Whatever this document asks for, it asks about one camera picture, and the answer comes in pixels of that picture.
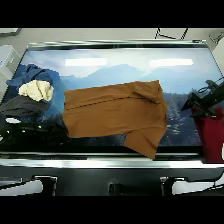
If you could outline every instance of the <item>red garment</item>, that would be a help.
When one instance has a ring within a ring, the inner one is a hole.
[[[222,147],[224,143],[224,116],[222,108],[216,109],[216,117],[194,118],[205,157],[208,163],[224,163]]]

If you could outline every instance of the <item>brown shirt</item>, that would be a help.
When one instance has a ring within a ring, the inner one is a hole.
[[[65,91],[69,137],[127,133],[125,146],[152,159],[166,131],[167,104],[159,81]]]

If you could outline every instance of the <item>dark surface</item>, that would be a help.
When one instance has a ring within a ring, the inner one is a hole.
[[[161,195],[160,177],[188,177],[189,181],[219,177],[223,169],[53,169],[0,167],[0,177],[56,176],[56,195],[109,195],[110,183],[123,185],[123,195]]]

